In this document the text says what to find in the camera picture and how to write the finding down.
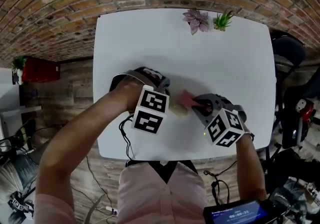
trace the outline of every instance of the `person's left arm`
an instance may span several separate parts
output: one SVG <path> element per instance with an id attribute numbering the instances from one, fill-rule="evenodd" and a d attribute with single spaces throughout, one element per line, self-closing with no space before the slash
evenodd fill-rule
<path id="1" fill-rule="evenodd" d="M 142 84 L 132 80 L 123 81 L 64 126 L 41 158 L 36 195 L 45 194 L 61 199 L 73 208 L 71 173 L 86 157 L 106 126 L 121 113 L 135 109 L 141 90 Z"/>

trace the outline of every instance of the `person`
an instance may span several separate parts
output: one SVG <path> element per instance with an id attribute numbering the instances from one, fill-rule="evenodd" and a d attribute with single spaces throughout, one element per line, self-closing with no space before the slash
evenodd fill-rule
<path id="1" fill-rule="evenodd" d="M 35 224 L 76 222 L 71 173 L 110 122 L 135 110 L 142 87 L 138 80 L 124 79 L 51 140 L 39 165 Z M 240 198 L 267 199 L 263 169 L 249 134 L 237 141 L 236 153 Z M 169 162 L 169 175 L 160 175 L 156 168 L 160 164 L 154 162 L 129 162 L 119 179 L 117 223 L 205 223 L 203 209 L 209 206 L 206 190 L 190 162 Z"/>

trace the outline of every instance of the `forearm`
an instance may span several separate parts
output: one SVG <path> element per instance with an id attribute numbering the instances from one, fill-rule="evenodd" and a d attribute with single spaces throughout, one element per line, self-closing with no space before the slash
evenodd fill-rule
<path id="1" fill-rule="evenodd" d="M 237 141 L 236 156 L 240 198 L 267 199 L 264 172 L 250 135 L 245 134 Z"/>
<path id="2" fill-rule="evenodd" d="M 40 170 L 71 174 L 106 126 L 125 108 L 113 93 L 98 100 L 54 136 L 41 158 Z"/>

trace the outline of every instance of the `phone screen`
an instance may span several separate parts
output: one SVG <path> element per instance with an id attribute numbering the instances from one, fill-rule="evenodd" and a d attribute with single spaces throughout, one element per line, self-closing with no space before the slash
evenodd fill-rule
<path id="1" fill-rule="evenodd" d="M 268 214 L 257 201 L 211 213 L 214 224 L 248 224 Z"/>

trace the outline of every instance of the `potted plant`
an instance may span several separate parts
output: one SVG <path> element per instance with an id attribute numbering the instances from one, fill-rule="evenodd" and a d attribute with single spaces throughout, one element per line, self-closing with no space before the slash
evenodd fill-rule
<path id="1" fill-rule="evenodd" d="M 190 9 L 183 15 L 183 21 L 188 22 L 190 25 L 191 35 L 194 35 L 198 30 L 208 32 L 208 12 L 200 13 L 196 9 Z"/>
<path id="2" fill-rule="evenodd" d="M 24 73 L 24 67 L 26 65 L 27 57 L 18 56 L 12 62 L 12 71 L 19 77 L 19 85 L 22 85 L 22 75 Z"/>
<path id="3" fill-rule="evenodd" d="M 232 10 L 229 12 L 224 12 L 223 14 L 217 14 L 216 18 L 213 19 L 213 28 L 215 30 L 226 31 L 226 27 L 230 27 Z"/>

